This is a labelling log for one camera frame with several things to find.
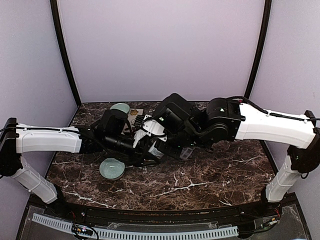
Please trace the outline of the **clear plastic pill organizer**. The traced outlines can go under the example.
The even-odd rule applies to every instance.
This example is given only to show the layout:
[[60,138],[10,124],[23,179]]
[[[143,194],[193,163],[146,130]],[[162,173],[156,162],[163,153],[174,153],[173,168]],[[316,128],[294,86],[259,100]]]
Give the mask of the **clear plastic pill organizer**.
[[188,160],[191,157],[194,149],[194,147],[183,147],[179,158],[182,160]]

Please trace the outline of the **white pill bottle orange label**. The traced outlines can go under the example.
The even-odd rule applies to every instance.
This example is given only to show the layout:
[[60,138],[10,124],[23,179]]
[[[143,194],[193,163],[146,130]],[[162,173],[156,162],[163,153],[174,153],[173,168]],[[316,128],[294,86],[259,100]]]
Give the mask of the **white pill bottle orange label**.
[[157,148],[155,148],[154,146],[152,146],[149,151],[150,154],[152,154],[154,157],[161,159],[163,157],[163,153],[161,151],[159,151]]

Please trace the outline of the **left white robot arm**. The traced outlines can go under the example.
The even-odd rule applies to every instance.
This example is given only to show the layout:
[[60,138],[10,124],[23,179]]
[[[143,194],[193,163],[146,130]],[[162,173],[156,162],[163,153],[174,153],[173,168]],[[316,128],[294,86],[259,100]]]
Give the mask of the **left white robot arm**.
[[155,155],[152,138],[167,141],[165,129],[150,117],[143,118],[139,130],[123,135],[127,117],[103,117],[92,125],[40,127],[7,120],[0,130],[0,175],[10,177],[38,196],[60,218],[71,213],[59,186],[46,180],[23,157],[28,152],[68,152],[90,154],[110,149],[138,154],[133,165],[143,165],[144,156]]

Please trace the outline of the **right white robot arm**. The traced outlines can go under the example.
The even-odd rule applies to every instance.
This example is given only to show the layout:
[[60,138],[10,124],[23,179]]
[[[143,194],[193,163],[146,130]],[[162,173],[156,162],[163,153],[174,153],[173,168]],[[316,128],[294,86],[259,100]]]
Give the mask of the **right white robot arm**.
[[174,93],[165,98],[143,127],[159,138],[156,149],[209,148],[220,141],[262,140],[288,145],[274,179],[265,187],[255,213],[266,217],[303,174],[320,164],[320,129],[311,111],[301,115],[263,109],[243,96],[212,99],[205,109]]

